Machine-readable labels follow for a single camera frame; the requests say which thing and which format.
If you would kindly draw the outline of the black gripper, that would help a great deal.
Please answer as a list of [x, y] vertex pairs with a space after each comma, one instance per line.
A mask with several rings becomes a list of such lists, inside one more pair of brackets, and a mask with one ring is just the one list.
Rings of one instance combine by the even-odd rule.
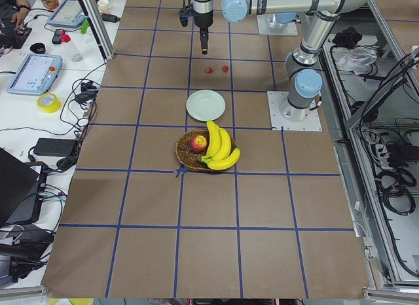
[[203, 54], [208, 53], [209, 27], [213, 23], [213, 0], [193, 0], [178, 12], [183, 27], [188, 24], [188, 18], [194, 18], [194, 24], [200, 30], [200, 46]]

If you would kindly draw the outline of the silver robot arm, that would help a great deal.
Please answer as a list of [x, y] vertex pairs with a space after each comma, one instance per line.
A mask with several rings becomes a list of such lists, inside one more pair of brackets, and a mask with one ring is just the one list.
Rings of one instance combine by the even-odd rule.
[[323, 86], [322, 76], [314, 69], [318, 54], [340, 14], [318, 10], [310, 21], [300, 45], [285, 62], [290, 90], [281, 102], [281, 114], [291, 122], [306, 118], [310, 106]]
[[[368, 0], [222, 0], [224, 18], [230, 23], [242, 21], [249, 15], [285, 12], [314, 12], [309, 29], [293, 52], [297, 62], [312, 65], [316, 62], [331, 28], [343, 13], [358, 9]], [[213, 23], [213, 0], [190, 0], [178, 12], [182, 26], [189, 18], [200, 30], [201, 49], [208, 53], [209, 27]]]

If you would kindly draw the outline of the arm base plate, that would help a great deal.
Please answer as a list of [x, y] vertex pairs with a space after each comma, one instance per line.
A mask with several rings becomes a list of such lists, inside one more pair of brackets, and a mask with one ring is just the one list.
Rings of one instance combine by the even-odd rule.
[[289, 92], [268, 91], [271, 128], [277, 131], [321, 132], [321, 122], [313, 99], [309, 108], [296, 109], [288, 102]]
[[257, 17], [259, 34], [297, 36], [296, 12], [264, 14]]

